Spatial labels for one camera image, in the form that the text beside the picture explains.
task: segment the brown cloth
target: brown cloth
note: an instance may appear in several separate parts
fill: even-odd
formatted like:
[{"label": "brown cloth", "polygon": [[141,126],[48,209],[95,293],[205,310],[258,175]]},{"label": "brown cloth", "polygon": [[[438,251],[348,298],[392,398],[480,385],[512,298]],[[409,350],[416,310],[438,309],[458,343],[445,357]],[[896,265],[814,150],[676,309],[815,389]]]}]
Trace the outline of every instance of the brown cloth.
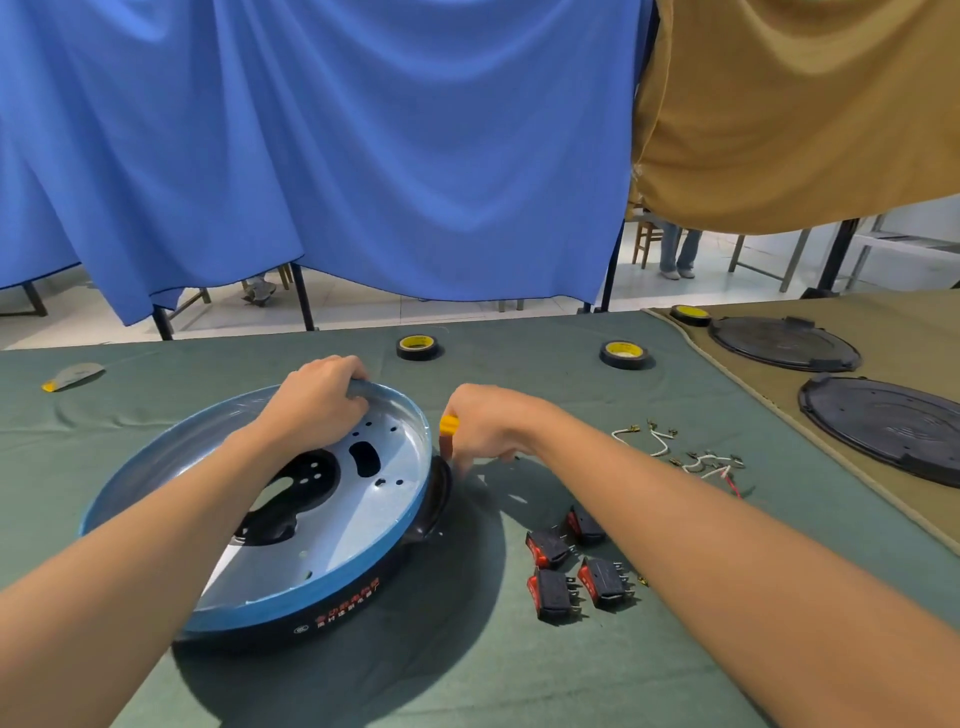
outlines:
[{"label": "brown cloth", "polygon": [[630,200],[811,228],[960,192],[958,0],[658,0]]},{"label": "brown cloth", "polygon": [[[863,357],[854,373],[960,401],[960,290],[877,293],[820,301],[706,306],[722,316],[800,316],[852,344]],[[666,316],[668,311],[659,311]],[[683,326],[693,344],[904,514],[960,555],[960,488],[923,480],[881,463],[826,434],[800,410],[809,372],[753,361]]]}]

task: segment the electrical tape roll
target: electrical tape roll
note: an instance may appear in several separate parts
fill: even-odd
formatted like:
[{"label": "electrical tape roll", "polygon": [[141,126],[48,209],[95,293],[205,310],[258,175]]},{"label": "electrical tape roll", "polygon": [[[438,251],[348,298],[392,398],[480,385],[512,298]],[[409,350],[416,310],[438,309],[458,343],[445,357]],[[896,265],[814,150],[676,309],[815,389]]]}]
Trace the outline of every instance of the electrical tape roll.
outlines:
[{"label": "electrical tape roll", "polygon": [[632,341],[608,341],[600,347],[600,361],[615,369],[643,369],[650,353]]},{"label": "electrical tape roll", "polygon": [[675,305],[670,309],[670,316],[682,324],[692,327],[709,326],[712,317],[703,309],[692,305]]},{"label": "electrical tape roll", "polygon": [[396,355],[407,361],[427,361],[440,353],[440,342],[433,336],[417,333],[396,342]]}]

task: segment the hole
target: hole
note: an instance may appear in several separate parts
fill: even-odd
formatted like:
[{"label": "hole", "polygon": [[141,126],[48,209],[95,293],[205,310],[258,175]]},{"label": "hole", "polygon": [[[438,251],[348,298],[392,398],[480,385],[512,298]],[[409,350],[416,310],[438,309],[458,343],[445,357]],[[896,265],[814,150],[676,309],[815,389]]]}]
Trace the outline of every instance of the hole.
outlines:
[{"label": "hole", "polygon": [[263,489],[234,536],[244,546],[269,546],[293,538],[298,515],[327,500],[339,482],[340,465],[331,453],[313,450],[298,455]]},{"label": "hole", "polygon": [[380,456],[370,443],[353,443],[349,452],[353,456],[353,462],[357,464],[357,474],[360,477],[373,477],[380,472]]},{"label": "hole", "polygon": [[282,477],[278,478],[262,491],[260,495],[256,497],[256,500],[253,502],[253,505],[250,507],[252,511],[255,511],[264,503],[267,503],[273,500],[276,496],[279,496],[283,491],[289,488],[294,484],[294,479],[292,477]]}]

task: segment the yellow tape core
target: yellow tape core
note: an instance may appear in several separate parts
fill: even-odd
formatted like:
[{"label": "yellow tape core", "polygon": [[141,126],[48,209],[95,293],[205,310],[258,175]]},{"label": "yellow tape core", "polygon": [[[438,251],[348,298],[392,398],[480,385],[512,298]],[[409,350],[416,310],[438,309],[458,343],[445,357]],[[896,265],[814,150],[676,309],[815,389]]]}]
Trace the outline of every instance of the yellow tape core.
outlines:
[{"label": "yellow tape core", "polygon": [[401,349],[427,349],[433,346],[433,336],[424,336],[422,334],[417,336],[405,336],[400,339],[400,348]]},{"label": "yellow tape core", "polygon": [[684,316],[693,316],[698,319],[706,319],[709,317],[709,314],[703,308],[697,308],[692,305],[677,306],[677,313],[682,313]]},{"label": "yellow tape core", "polygon": [[620,356],[624,359],[636,359],[643,356],[643,349],[629,341],[612,341],[607,347],[607,353]]}]

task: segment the shoe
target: shoe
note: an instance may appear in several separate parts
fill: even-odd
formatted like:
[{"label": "shoe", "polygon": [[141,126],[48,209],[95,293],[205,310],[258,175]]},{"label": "shoe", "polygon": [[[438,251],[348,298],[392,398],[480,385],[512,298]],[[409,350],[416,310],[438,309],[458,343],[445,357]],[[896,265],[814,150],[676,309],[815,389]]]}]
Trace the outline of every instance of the shoe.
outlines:
[{"label": "shoe", "polygon": [[270,300],[270,297],[274,295],[275,291],[276,283],[270,283],[268,280],[263,279],[253,279],[247,289],[248,294],[252,292],[249,298],[250,303],[261,307]]}]

